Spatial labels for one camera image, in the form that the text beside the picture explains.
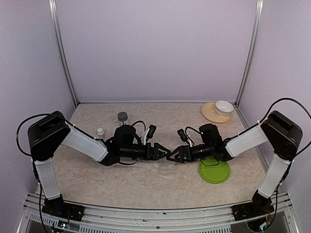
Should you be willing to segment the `clear plastic pill organizer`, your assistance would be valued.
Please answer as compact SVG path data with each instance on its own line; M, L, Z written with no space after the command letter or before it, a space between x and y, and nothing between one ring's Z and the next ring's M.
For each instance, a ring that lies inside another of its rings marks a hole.
M172 176L176 174L175 162L167 159L161 159L158 161L158 172L162 176Z

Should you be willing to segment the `grey-capped orange pill bottle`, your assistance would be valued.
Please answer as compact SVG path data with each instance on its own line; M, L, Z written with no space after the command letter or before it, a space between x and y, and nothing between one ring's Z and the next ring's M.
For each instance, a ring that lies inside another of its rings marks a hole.
M122 125L128 125L128 114L126 112L119 112L117 114L117 119L119 124Z

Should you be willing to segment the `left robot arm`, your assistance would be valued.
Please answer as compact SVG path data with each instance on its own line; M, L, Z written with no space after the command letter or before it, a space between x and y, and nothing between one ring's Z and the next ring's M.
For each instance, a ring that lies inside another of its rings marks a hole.
M145 129L142 136L138 136L133 125L122 125L115 129L111 138L103 140L79 129L59 111L40 114L40 117L28 128L30 156L45 194L45 205L58 216L68 211L56 181L52 160L60 146L82 153L104 166L119 164L122 158L158 161L171 153L159 143L148 142L155 133L154 125Z

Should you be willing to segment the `small white pill bottle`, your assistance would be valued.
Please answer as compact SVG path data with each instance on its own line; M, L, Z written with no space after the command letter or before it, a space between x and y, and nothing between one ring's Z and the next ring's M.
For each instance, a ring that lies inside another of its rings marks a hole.
M98 138L104 139L104 129L103 128L98 128L97 129L97 135L98 135Z

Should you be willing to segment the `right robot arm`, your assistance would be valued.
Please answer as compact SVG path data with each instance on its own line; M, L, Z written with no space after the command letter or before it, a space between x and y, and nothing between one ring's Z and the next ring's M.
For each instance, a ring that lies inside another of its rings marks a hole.
M302 129L278 111L259 121L244 132L225 140L214 124L205 124L199 128L202 144L179 146L166 158L177 163L194 162L212 156L227 162L240 154L266 142L274 149L274 158L265 178L248 205L252 215L258 216L271 203L271 196L286 177L291 162L297 156L303 133Z

